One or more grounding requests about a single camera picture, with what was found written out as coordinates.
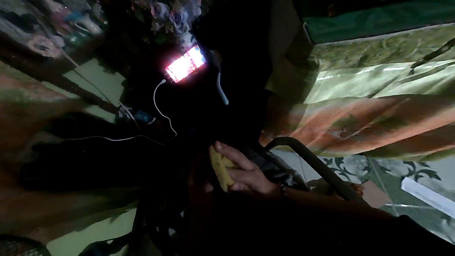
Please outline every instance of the smartphone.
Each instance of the smartphone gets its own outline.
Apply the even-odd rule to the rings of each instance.
[[[176,59],[172,64],[166,67],[166,72],[174,80],[180,82],[197,68],[205,63],[204,56],[199,46],[194,46],[188,50],[182,57]]]

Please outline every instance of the orange fabric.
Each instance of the orange fabric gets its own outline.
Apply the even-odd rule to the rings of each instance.
[[[451,98],[346,97],[285,107],[283,100],[274,97],[269,100],[261,144],[290,136],[320,155],[364,153],[415,159],[455,146],[455,101]]]

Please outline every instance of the human hand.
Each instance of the human hand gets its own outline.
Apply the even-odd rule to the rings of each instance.
[[[229,190],[254,191],[269,197],[279,196],[279,185],[269,181],[259,167],[251,162],[242,152],[219,141],[215,143],[214,148],[238,167],[226,168],[234,180],[234,184],[229,187]]]

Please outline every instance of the wrist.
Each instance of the wrist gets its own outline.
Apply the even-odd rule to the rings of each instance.
[[[271,182],[264,195],[270,199],[280,199],[282,196],[281,185],[278,183]]]

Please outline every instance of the flower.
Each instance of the flower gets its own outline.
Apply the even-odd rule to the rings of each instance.
[[[165,20],[169,15],[169,7],[164,3],[153,1],[150,3],[150,12],[153,18],[157,20]]]
[[[170,21],[174,24],[175,31],[177,34],[181,35],[189,29],[188,13],[185,9],[180,8],[178,10],[173,10],[169,15]]]

